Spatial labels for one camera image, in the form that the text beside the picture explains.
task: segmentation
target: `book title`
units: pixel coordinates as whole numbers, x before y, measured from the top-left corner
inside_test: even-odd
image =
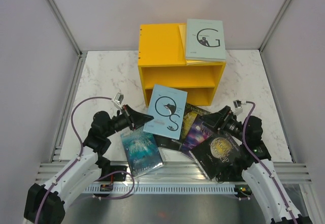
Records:
[[[134,144],[130,145],[130,147],[128,148],[130,153],[142,151],[144,147],[148,147],[149,145],[151,145],[152,142],[150,138],[151,136],[145,135],[134,140]]]
[[[212,155],[215,158],[220,159],[222,163],[228,163],[229,155],[231,150],[233,149],[233,146],[225,138],[215,138],[210,143],[210,149]]]

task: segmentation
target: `gray wall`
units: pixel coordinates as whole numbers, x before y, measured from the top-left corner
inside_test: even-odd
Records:
[[[263,57],[289,143],[325,206],[325,0],[294,0]]]
[[[45,0],[0,0],[0,216],[22,223],[77,62]]]
[[[223,20],[227,49],[260,47],[284,0],[55,0],[83,50],[138,49],[142,23]]]

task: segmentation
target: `book cover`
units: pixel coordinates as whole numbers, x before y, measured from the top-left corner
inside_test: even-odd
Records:
[[[181,143],[177,141],[173,141],[170,138],[166,138],[160,135],[153,135],[153,136],[159,148],[178,151],[179,148],[181,147]]]
[[[179,139],[187,92],[155,84],[148,114],[154,119],[144,125],[151,134]]]
[[[186,29],[186,59],[225,61],[222,21],[188,19]]]
[[[181,136],[180,136],[178,142],[183,143],[185,141],[186,135],[188,134],[191,126],[193,125],[197,115],[202,116],[202,115],[207,115],[207,114],[210,114],[210,112],[208,112],[204,109],[201,109],[197,106],[186,103],[184,116],[183,116],[183,125],[182,125],[182,129],[181,129]]]
[[[189,151],[201,144],[213,134],[210,129],[203,125],[203,121],[201,121],[199,117],[199,115],[196,116],[194,123],[190,127],[185,141],[180,149],[180,151],[189,158],[193,158]]]
[[[213,134],[193,148],[190,154],[209,179],[222,172],[236,157],[240,157],[238,144],[229,133],[224,131]]]
[[[180,24],[178,27],[179,27],[179,33],[181,34],[181,40],[183,45],[184,57],[185,57],[186,56],[186,24]],[[203,64],[203,63],[208,63],[208,61],[186,60],[186,65]]]
[[[134,177],[164,165],[153,135],[143,132],[143,127],[121,134],[121,140]]]

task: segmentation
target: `white marble table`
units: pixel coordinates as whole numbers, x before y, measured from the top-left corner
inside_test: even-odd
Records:
[[[147,108],[141,89],[137,61],[137,51],[89,51],[74,106],[88,97],[114,97],[117,92],[121,92],[124,94],[123,104],[129,104],[131,108],[145,113]],[[263,141],[272,160],[291,162],[270,86],[257,50],[227,52],[227,65],[212,106],[203,108],[211,112],[216,112],[225,105],[233,108],[233,100],[236,99],[256,103],[253,115],[262,119]],[[243,121],[249,109],[250,105],[244,106],[244,112],[238,119]],[[76,111],[75,125],[82,139],[87,136],[93,115],[101,110],[108,111],[111,116],[116,113],[113,104],[107,100],[88,101]],[[111,136],[110,139],[112,145],[104,156],[111,161],[126,161],[119,133]],[[79,152],[79,142],[69,122],[60,159],[72,159],[77,152]],[[191,161],[175,151],[164,150],[164,155],[167,161]]]

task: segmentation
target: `yellow shelf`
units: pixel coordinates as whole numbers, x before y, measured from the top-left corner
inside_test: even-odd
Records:
[[[220,82],[225,62],[187,66],[179,23],[140,27],[139,74],[146,106],[155,84],[187,91],[187,102],[209,106]]]

